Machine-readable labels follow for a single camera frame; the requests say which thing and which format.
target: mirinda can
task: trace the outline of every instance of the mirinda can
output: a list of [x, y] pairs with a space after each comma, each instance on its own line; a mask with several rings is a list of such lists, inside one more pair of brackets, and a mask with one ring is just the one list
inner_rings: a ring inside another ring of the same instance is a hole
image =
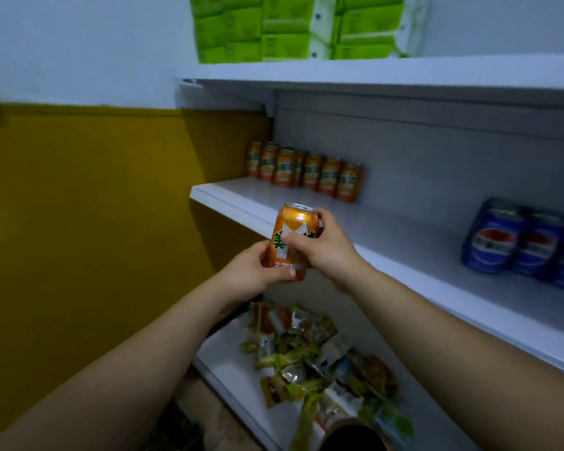
[[322, 165], [322, 177], [317, 185], [317, 191], [322, 195], [335, 196], [340, 175], [340, 166], [343, 162], [340, 158], [326, 158]]
[[320, 219], [315, 209], [302, 204], [285, 204], [278, 212], [264, 265], [292, 266], [296, 271], [296, 280], [302, 281], [309, 266], [307, 256], [282, 242], [282, 233], [294, 232], [316, 238], [320, 230]]
[[353, 203], [357, 199], [361, 186], [363, 167], [357, 163], [345, 163], [340, 168], [336, 198], [341, 201]]
[[317, 189], [320, 173], [322, 171], [322, 156], [310, 153], [305, 158], [305, 172], [303, 172], [303, 188]]
[[296, 153], [296, 163], [295, 163], [295, 185], [300, 185], [303, 179], [303, 165], [305, 164], [305, 157], [307, 152], [297, 152]]
[[256, 177], [259, 175], [259, 160], [261, 159], [262, 147], [263, 143], [259, 141], [252, 141], [247, 144], [247, 155], [245, 157], [245, 175], [247, 177]]
[[283, 147], [276, 155], [274, 185], [293, 186], [295, 184], [296, 150]]
[[274, 178], [274, 168], [276, 166], [276, 155], [278, 146], [275, 143], [267, 143], [261, 149], [261, 161], [259, 163], [259, 180], [271, 182]]

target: white shelf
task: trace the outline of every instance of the white shelf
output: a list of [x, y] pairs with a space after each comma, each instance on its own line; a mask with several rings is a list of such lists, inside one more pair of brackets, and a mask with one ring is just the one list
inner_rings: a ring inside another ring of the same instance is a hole
[[[301, 404], [284, 402], [266, 408], [259, 380], [274, 372], [255, 371], [255, 355], [239, 351], [240, 344], [249, 337], [248, 318], [245, 313], [211, 335], [193, 363], [268, 451], [285, 451], [295, 435]], [[313, 451], [322, 438], [323, 430], [314, 424]]]
[[564, 53], [188, 65], [180, 77], [275, 88], [308, 84], [564, 90]]
[[376, 269], [455, 316], [564, 370], [564, 290], [510, 272], [488, 276], [464, 267], [459, 261], [462, 235], [374, 207], [248, 178], [197, 185], [191, 198], [266, 238], [285, 203], [327, 208]]

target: forearm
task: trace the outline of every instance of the forearm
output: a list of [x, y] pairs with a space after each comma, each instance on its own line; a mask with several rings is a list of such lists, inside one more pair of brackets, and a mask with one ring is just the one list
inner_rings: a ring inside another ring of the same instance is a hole
[[436, 401], [481, 446], [564, 449], [564, 374], [360, 266], [350, 293]]
[[0, 435], [0, 450], [139, 449], [227, 303], [218, 277], [79, 372]]

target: hand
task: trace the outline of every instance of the hand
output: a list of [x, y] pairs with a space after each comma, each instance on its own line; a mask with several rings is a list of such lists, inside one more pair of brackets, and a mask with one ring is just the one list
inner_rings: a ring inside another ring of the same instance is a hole
[[296, 276], [293, 267], [263, 267], [261, 259], [269, 247], [269, 241], [257, 242], [241, 251], [216, 276], [226, 288], [230, 301], [248, 301], [278, 281], [290, 281]]
[[324, 226], [321, 236], [311, 239], [298, 233], [283, 233], [282, 241], [307, 255], [313, 267], [346, 293], [356, 269], [371, 266], [355, 250], [333, 215], [324, 209], [316, 211]]

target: mustard yellow wall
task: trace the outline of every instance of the mustard yellow wall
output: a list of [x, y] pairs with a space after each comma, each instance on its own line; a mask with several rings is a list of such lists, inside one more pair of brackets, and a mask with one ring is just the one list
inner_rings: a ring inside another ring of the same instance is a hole
[[269, 131], [255, 113], [0, 106], [0, 430], [259, 239], [188, 196], [240, 176]]

